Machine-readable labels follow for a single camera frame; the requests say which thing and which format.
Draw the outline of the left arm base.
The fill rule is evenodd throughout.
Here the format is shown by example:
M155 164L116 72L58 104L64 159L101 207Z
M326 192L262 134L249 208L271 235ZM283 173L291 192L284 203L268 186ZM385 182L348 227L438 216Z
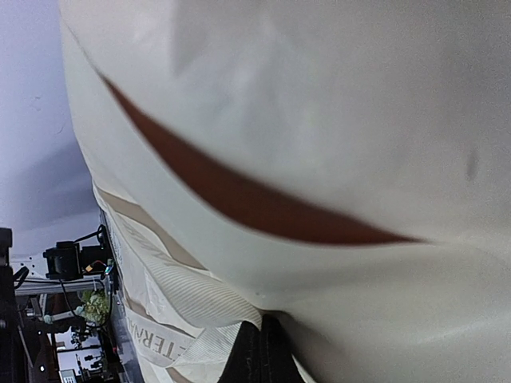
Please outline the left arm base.
M43 252L43 258L48 266L45 282L49 284L81 281L85 277L104 281L117 271L104 224L74 241L57 242Z

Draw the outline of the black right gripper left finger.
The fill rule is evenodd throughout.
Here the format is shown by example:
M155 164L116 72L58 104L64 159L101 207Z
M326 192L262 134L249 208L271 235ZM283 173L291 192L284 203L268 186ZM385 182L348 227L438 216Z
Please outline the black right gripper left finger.
M242 322L218 383L260 383L260 331Z

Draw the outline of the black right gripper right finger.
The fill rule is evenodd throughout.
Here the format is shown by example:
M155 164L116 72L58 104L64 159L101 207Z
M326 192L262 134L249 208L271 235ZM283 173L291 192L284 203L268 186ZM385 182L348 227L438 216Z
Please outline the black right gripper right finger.
M263 316L259 336L260 381L263 383L304 383L293 359L291 347L280 322Z

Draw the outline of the peach wrapping paper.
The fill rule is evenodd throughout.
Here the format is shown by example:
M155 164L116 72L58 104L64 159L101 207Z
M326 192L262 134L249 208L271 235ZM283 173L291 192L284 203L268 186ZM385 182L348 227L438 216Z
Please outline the peach wrapping paper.
M304 382L509 381L509 2L59 10L93 186L276 318ZM191 337L125 293L177 382Z

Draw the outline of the cream ribbon bow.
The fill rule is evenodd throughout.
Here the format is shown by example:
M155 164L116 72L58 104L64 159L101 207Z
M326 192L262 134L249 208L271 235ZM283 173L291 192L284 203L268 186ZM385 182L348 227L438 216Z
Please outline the cream ribbon bow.
M242 322L262 324L261 313L198 263L144 209L98 186L93 192L117 242L117 263L129 299L166 329L191 337L172 359L177 382L216 382Z

